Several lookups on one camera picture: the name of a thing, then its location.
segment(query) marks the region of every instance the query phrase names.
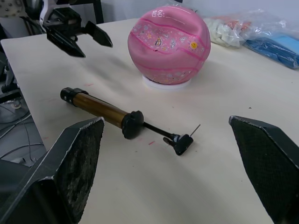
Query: white table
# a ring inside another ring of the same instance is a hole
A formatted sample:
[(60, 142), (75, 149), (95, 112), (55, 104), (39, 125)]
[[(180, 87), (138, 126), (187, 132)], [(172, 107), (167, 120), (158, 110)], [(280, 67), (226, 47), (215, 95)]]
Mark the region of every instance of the white table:
[(85, 59), (68, 56), (45, 35), (2, 41), (48, 150), (64, 128), (92, 117), (60, 99), (64, 87), (84, 89), (128, 112), (141, 110), (148, 122), (170, 132), (190, 133), (201, 123), (195, 143), (180, 157), (150, 130), (129, 141), (106, 123), (81, 223), (271, 224), (245, 173), (228, 118), (277, 125), (299, 144), (299, 73), (250, 50), (213, 44), (190, 86), (149, 89), (127, 49), (135, 22), (100, 25), (113, 49), (80, 36)]

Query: table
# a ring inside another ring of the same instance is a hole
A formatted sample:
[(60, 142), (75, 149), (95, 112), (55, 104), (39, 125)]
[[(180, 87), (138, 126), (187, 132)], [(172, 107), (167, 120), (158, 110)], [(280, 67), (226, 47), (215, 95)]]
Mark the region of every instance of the table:
[(48, 150), (64, 128), (93, 117), (60, 99), (64, 87), (84, 89), (128, 112), (141, 110), (146, 121), (173, 133), (191, 133), (201, 123), (195, 143), (180, 157), (150, 130), (126, 140), (106, 123), (80, 223), (271, 224), (245, 173), (228, 118), (277, 125), (299, 144), (299, 73), (250, 50), (212, 44), (208, 61), (187, 88), (153, 90), (143, 84), (128, 53), (135, 23), (100, 25), (113, 49), (80, 36), (85, 59), (68, 56), (45, 35), (2, 41)]

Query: white ball stand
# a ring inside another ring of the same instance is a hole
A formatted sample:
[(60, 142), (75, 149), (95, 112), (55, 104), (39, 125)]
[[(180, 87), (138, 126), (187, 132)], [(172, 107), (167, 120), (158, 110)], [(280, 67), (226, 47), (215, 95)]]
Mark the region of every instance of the white ball stand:
[(160, 83), (155, 83), (155, 82), (149, 80), (148, 78), (146, 78), (145, 76), (142, 76), (142, 78), (143, 78), (144, 83), (148, 87), (151, 87), (151, 88), (154, 88), (154, 89), (159, 89), (159, 90), (179, 90), (179, 89), (185, 88), (191, 82), (191, 79), (189, 79), (187, 82), (180, 83), (180, 84), (164, 85), (164, 84), (160, 84)]

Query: metal needle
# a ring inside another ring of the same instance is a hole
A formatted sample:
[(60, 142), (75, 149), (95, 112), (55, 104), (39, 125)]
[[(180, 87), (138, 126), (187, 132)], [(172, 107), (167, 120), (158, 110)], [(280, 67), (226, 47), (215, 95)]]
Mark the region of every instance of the metal needle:
[(196, 129), (192, 132), (192, 134), (190, 134), (190, 137), (197, 131), (197, 129), (201, 126), (201, 124), (199, 124)]

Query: pink ball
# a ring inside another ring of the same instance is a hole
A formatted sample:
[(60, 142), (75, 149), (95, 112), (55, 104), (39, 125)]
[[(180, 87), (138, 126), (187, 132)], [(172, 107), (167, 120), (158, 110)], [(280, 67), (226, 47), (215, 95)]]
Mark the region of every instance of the pink ball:
[(164, 6), (143, 15), (128, 37), (135, 66), (148, 79), (161, 84), (188, 81), (210, 54), (205, 22), (192, 10)]

